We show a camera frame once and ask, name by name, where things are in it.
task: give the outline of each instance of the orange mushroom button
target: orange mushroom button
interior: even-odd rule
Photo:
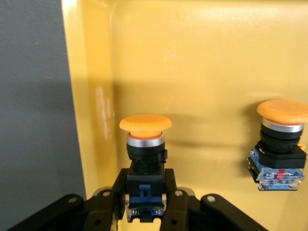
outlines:
[[[269,100],[261,103],[257,112],[269,121],[285,125],[308,122],[308,105],[292,100]]]
[[[124,118],[120,128],[129,131],[137,139],[153,139],[158,137],[162,130],[171,127],[171,121],[160,115],[134,115]]]

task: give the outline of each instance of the yellow enclosure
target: yellow enclosure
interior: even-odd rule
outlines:
[[[178,186],[220,194],[270,231],[308,230],[308,180],[260,192],[246,160],[260,102],[308,104],[308,1],[63,0],[63,14],[87,197],[130,165],[120,120],[159,114]]]

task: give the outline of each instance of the silver ring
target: silver ring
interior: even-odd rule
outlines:
[[[280,125],[275,124],[273,122],[268,121],[266,118],[263,117],[262,124],[266,126],[269,129],[272,129],[274,131],[280,131],[280,132],[299,132],[304,129],[304,124],[298,124],[298,125]]]
[[[140,140],[127,135],[127,144],[136,148],[151,148],[156,147],[165,142],[165,135],[162,133],[159,137],[150,140]]]

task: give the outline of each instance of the mounting hole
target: mounting hole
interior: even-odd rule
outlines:
[[[101,224],[102,220],[101,219],[96,219],[96,221],[94,222],[95,225],[99,225]]]
[[[171,224],[176,225],[177,223],[178,223],[178,220],[176,220],[176,219],[171,220]]]
[[[143,196],[148,197],[148,191],[147,190],[143,190]]]

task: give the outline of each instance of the red component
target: red component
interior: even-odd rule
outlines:
[[[281,181],[283,180],[283,178],[284,178],[284,169],[279,169],[277,175],[275,176],[275,179]]]

